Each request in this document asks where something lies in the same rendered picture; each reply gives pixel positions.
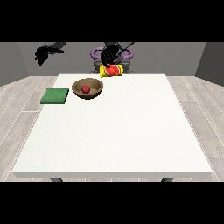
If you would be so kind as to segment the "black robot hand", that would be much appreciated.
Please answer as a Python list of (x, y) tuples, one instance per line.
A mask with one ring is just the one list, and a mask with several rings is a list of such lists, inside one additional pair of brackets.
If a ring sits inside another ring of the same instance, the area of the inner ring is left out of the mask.
[(48, 59), (49, 54), (55, 53), (63, 53), (64, 51), (57, 48), (52, 48), (49, 46), (41, 46), (35, 52), (35, 60), (37, 61), (38, 65), (41, 67), (44, 62)]
[(124, 48), (117, 42), (106, 42), (105, 48), (101, 52), (101, 63), (110, 68), (111, 65), (116, 64), (124, 52)]

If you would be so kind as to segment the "yellow cup with melon print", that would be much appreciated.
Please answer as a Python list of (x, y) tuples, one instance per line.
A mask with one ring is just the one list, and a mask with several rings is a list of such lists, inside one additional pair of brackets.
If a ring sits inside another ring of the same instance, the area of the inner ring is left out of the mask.
[(123, 75), (122, 65), (110, 65), (109, 67), (105, 67), (103, 64), (100, 64), (101, 77), (112, 77), (112, 76), (122, 76), (122, 75)]

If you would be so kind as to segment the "brown wooden bowl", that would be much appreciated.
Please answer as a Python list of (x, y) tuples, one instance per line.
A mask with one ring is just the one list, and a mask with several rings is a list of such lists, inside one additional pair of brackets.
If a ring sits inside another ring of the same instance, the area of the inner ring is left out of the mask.
[[(89, 86), (89, 92), (84, 93), (82, 88)], [(77, 80), (72, 85), (73, 92), (81, 99), (90, 100), (97, 97), (103, 90), (103, 83), (100, 80), (94, 78), (85, 78)]]

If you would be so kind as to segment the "green square pad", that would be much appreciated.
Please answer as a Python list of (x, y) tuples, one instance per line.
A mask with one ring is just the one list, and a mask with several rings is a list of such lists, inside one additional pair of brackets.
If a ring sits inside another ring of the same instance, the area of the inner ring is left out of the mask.
[(48, 88), (41, 100), (41, 104), (64, 104), (67, 99), (68, 88)]

